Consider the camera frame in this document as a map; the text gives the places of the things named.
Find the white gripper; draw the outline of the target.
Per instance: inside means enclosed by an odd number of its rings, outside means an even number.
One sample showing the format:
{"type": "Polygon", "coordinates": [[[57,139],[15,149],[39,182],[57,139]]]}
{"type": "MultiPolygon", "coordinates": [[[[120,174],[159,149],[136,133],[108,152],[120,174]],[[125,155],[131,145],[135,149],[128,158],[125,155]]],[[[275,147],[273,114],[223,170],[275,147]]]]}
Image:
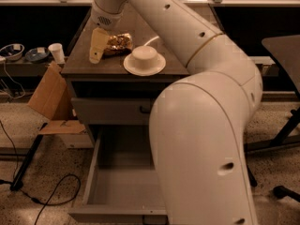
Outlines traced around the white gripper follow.
{"type": "Polygon", "coordinates": [[[95,28],[92,32],[89,51],[89,61],[91,63],[97,64],[101,60],[110,38],[106,30],[113,30],[121,17],[121,3],[112,1],[109,3],[100,3],[96,0],[92,2],[91,19],[101,28],[95,28]]]}

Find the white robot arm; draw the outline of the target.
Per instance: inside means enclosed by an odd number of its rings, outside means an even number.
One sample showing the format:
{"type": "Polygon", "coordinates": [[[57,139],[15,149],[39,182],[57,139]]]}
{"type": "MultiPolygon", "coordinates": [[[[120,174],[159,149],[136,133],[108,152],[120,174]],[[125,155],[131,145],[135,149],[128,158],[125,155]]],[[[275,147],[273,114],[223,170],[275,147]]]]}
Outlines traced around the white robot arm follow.
{"type": "Polygon", "coordinates": [[[130,3],[188,76],[155,101],[149,136],[171,225],[258,225],[244,155],[244,130],[263,82],[225,34],[177,0],[94,0],[92,19],[114,28],[130,3]]]}

